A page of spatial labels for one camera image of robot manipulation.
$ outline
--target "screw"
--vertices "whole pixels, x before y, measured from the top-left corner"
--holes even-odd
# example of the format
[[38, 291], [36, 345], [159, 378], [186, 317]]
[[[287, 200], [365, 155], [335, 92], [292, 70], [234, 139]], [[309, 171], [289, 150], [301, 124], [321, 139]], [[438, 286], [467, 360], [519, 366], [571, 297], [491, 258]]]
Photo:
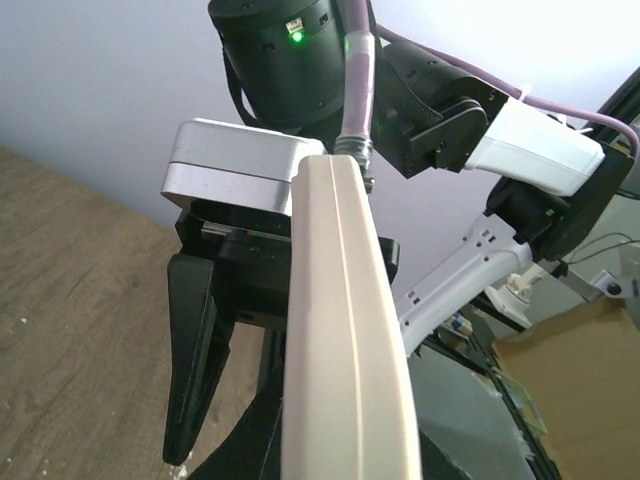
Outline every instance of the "screw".
[[607, 285], [607, 292], [609, 295], [620, 295], [622, 293], [622, 288], [617, 283], [610, 283]]

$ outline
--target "beige plastic handle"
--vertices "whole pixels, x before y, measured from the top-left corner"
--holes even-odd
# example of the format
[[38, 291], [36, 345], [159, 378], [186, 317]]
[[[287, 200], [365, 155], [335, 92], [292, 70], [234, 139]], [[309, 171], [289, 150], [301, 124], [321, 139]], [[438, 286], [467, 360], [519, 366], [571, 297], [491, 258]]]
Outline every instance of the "beige plastic handle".
[[282, 479], [419, 480], [407, 360], [357, 164], [306, 157], [292, 200]]

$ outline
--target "cardboard box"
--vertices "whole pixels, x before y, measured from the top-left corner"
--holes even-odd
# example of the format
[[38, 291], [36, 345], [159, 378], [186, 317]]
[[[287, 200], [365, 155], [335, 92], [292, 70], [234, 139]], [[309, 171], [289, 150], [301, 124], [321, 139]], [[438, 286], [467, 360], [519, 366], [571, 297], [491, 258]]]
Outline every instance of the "cardboard box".
[[564, 479], [640, 479], [640, 332], [624, 302], [579, 306], [493, 348], [535, 402]]

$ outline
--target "wooden floor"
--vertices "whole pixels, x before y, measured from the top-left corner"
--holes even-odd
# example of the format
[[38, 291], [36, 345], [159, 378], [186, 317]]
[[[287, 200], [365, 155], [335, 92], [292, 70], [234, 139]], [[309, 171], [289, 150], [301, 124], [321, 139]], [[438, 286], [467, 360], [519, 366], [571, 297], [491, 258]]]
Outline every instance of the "wooden floor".
[[[0, 479], [183, 478], [162, 462], [172, 231], [0, 148]], [[253, 398], [239, 325], [193, 471]]]

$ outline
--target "white wall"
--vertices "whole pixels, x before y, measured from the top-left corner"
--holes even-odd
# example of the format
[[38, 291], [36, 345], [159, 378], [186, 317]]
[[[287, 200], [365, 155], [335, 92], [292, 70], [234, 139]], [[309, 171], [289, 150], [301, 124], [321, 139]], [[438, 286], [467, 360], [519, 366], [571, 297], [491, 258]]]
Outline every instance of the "white wall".
[[[602, 4], [374, 4], [380, 23], [578, 107], [597, 109], [640, 63], [634, 26], [604, 19]], [[176, 127], [195, 116], [237, 121], [206, 5], [0, 2], [0, 144], [172, 224], [177, 211], [158, 191]], [[611, 0], [606, 8], [640, 18], [640, 2]], [[407, 182], [380, 158], [374, 173], [379, 231], [403, 248], [397, 289], [462, 234], [495, 182], [445, 172]]]

